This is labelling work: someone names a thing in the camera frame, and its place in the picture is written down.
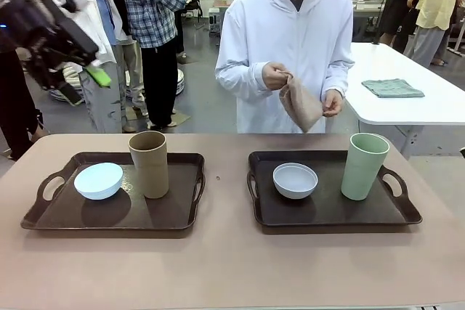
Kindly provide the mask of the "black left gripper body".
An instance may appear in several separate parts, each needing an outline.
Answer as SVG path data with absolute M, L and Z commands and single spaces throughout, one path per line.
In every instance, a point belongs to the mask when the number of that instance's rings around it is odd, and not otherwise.
M 0 0 L 0 52 L 23 48 L 26 70 L 36 81 L 62 81 L 51 70 L 97 59 L 98 46 L 53 0 Z

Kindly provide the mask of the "mint green tall cup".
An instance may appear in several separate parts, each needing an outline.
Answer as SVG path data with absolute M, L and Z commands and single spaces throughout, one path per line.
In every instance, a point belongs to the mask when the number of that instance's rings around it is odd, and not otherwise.
M 366 199 L 389 150 L 389 143 L 377 134 L 353 134 L 349 140 L 341 193 L 350 200 Z

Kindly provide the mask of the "person's left hand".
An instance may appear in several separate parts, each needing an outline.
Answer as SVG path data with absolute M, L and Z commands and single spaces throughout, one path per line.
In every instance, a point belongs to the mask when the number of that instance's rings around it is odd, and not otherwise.
M 323 116 L 332 118 L 338 115 L 342 110 L 343 104 L 344 98 L 339 91 L 335 89 L 326 91 L 323 100 Z

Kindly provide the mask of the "green cloth mat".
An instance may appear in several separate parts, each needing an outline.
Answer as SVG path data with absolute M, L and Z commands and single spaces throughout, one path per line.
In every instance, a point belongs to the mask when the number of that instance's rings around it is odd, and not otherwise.
M 362 85 L 378 98 L 422 98 L 425 97 L 421 90 L 413 88 L 403 79 L 368 80 Z

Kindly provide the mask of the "white side table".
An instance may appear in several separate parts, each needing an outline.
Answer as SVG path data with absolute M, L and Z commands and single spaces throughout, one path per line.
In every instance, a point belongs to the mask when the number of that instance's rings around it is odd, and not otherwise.
M 367 125 L 395 126 L 405 141 L 400 152 L 411 156 L 426 126 L 465 126 L 465 91 L 384 44 L 353 43 L 355 65 L 349 71 L 346 101 Z M 401 78 L 423 91 L 422 98 L 380 98 L 362 82 Z

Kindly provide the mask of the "person's left forearm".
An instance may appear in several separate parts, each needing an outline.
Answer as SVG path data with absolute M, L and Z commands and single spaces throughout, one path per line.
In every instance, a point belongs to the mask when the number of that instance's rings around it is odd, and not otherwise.
M 348 89 L 348 72 L 354 63 L 353 60 L 337 60 L 329 64 L 320 94 L 322 100 L 326 98 L 326 93 L 330 90 L 336 90 L 342 99 L 345 98 Z

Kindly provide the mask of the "person's right hand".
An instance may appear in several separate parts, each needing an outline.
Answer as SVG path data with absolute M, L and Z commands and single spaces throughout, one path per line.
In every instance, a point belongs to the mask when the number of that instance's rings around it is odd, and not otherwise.
M 264 85 L 270 91 L 282 89 L 288 81 L 289 72 L 287 68 L 278 62 L 268 62 L 262 68 L 262 79 Z

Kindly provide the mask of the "dark brown serving tray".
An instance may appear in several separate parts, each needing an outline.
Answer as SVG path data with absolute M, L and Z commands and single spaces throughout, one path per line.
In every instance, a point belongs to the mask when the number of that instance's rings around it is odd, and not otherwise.
M 382 166 L 367 198 L 354 201 L 341 193 L 347 151 L 256 151 L 248 157 L 247 185 L 256 221 L 263 227 L 374 227 L 420 224 L 421 214 L 408 196 L 405 180 Z M 311 168 L 318 185 L 309 197 L 289 199 L 278 192 L 273 171 L 284 163 Z
M 119 191 L 104 200 L 79 194 L 74 179 L 85 168 L 115 163 L 123 169 Z M 204 157 L 198 153 L 168 154 L 169 191 L 148 199 L 137 181 L 127 152 L 79 152 L 64 168 L 40 184 L 36 201 L 20 225 L 32 230 L 142 230 L 180 232 L 195 222 L 205 187 Z

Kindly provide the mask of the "person in white shirt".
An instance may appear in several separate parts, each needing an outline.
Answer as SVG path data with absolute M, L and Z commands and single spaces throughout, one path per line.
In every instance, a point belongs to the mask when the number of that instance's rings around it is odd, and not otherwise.
M 126 40 L 123 21 L 114 0 L 53 0 L 98 46 L 96 53 L 100 68 L 109 76 L 109 87 L 101 87 L 90 73 L 69 62 L 65 76 L 79 77 L 84 101 L 95 131 L 103 134 L 119 134 L 123 131 L 123 92 L 125 75 L 121 72 L 120 44 Z

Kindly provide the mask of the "grey blue bowl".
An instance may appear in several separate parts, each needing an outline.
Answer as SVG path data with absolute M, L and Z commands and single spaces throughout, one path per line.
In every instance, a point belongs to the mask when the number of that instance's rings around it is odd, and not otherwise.
M 301 200 L 310 196 L 318 185 L 317 174 L 300 163 L 283 163 L 272 173 L 276 190 L 291 200 Z

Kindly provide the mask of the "light blue bowl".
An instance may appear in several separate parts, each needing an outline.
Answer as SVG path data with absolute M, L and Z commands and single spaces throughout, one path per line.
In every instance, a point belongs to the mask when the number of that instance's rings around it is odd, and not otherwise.
M 115 163 L 98 163 L 82 170 L 74 179 L 79 194 L 89 200 L 104 200 L 121 188 L 123 169 Z

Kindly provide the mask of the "person's right forearm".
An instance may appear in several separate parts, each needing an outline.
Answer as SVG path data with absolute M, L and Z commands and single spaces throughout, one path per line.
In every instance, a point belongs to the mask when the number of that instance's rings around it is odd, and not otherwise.
M 216 66 L 215 77 L 228 91 L 266 91 L 268 88 L 262 76 L 265 65 L 266 62 L 246 65 L 244 62 L 227 60 Z

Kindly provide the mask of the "tan tall cup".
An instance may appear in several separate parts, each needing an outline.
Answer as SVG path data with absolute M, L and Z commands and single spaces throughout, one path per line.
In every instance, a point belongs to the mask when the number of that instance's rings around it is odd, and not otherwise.
M 159 131 L 143 131 L 128 142 L 142 194 L 159 199 L 169 191 L 166 137 Z

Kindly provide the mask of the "grey background workbench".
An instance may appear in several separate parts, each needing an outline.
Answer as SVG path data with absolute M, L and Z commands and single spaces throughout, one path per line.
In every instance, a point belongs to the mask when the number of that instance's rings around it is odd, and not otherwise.
M 352 0 L 354 8 L 353 42 L 372 42 L 385 0 Z

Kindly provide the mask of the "beige cloth mat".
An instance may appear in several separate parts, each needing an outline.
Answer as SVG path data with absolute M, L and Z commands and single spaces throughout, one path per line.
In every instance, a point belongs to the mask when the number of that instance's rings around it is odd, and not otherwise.
M 283 74 L 287 81 L 279 91 L 280 102 L 291 120 L 307 133 L 323 117 L 321 102 L 292 73 L 285 71 Z

